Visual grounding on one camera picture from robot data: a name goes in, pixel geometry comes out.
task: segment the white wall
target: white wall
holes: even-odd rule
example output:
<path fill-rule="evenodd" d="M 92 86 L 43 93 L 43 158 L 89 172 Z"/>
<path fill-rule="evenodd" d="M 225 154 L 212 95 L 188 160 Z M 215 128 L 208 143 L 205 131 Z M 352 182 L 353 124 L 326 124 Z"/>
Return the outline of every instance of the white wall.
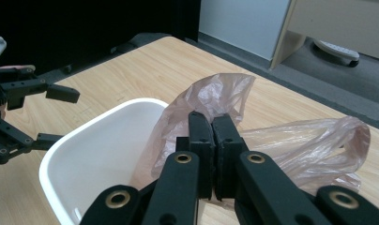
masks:
<path fill-rule="evenodd" d="M 271 60 L 290 0 L 202 0 L 199 31 Z"/>

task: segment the white container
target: white container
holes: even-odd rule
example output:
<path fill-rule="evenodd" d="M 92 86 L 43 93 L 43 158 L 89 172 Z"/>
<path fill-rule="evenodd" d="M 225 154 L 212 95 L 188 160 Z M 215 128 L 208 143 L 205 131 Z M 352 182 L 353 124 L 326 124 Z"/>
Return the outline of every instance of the white container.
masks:
<path fill-rule="evenodd" d="M 106 188 L 126 185 L 167 104 L 153 98 L 123 103 L 59 140 L 39 178 L 61 224 L 79 224 Z"/>

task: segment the translucent plastic bag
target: translucent plastic bag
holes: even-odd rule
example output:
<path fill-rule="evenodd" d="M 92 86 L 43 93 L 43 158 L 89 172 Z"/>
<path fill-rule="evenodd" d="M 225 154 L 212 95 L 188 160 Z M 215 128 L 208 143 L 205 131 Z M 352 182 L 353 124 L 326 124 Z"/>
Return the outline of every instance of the translucent plastic bag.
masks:
<path fill-rule="evenodd" d="M 204 114 L 209 122 L 229 113 L 237 125 L 254 80 L 246 74 L 216 74 L 181 93 L 155 125 L 132 185 L 143 188 L 159 177 L 166 158 L 175 151 L 176 137 L 188 136 L 190 112 Z M 354 172 L 365 161 L 371 139 L 368 126 L 351 116 L 297 121 L 240 135 L 250 150 L 270 155 L 298 187 L 311 194 L 331 184 L 358 190 L 360 179 Z"/>

